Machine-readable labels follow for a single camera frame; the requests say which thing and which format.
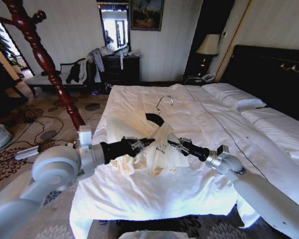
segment headboard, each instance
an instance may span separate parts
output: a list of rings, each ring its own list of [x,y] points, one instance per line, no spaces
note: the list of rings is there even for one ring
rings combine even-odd
[[[220,82],[299,120],[299,50],[236,45]]]

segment lamp shade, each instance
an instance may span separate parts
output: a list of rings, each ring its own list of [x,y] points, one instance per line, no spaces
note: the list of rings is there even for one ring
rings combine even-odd
[[[217,55],[219,37],[220,34],[207,34],[196,53],[205,55]]]

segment framed painting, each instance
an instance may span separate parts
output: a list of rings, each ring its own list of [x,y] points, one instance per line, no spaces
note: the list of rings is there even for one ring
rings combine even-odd
[[[131,30],[160,31],[164,0],[131,0]]]

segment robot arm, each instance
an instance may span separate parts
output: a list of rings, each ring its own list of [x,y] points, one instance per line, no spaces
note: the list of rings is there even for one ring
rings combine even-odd
[[[26,171],[0,192],[0,238],[8,238],[30,220],[53,190],[64,190],[94,174],[98,165],[128,154],[135,157],[154,139],[123,137],[119,142],[92,145],[91,131],[80,127],[80,152],[55,146],[40,154]]]
[[[206,166],[225,175],[240,196],[269,225],[291,238],[299,239],[299,205],[265,178],[244,168],[237,157],[229,154],[227,146],[221,145],[216,152],[197,147],[187,138],[168,142],[185,156],[192,154]]]

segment patterned carpet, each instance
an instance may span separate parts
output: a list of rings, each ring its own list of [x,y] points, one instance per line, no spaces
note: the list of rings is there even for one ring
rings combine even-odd
[[[0,190],[20,173],[30,170],[35,157],[15,161],[16,152],[39,145],[39,151],[77,140],[72,121],[54,93],[37,90],[34,98],[24,83],[18,88],[29,101],[0,119],[14,138],[0,150]],[[91,96],[79,92],[71,93],[75,105],[85,122],[94,132],[104,111],[108,96]],[[17,231],[13,239],[72,239],[69,213],[76,185],[65,191],[51,192],[39,213]],[[136,230],[160,230],[186,232],[198,239],[260,239],[287,238],[269,227],[262,219],[251,228],[239,229],[243,224],[237,210],[229,216],[186,216],[177,219],[133,222],[94,221],[89,239],[117,239],[124,232]]]

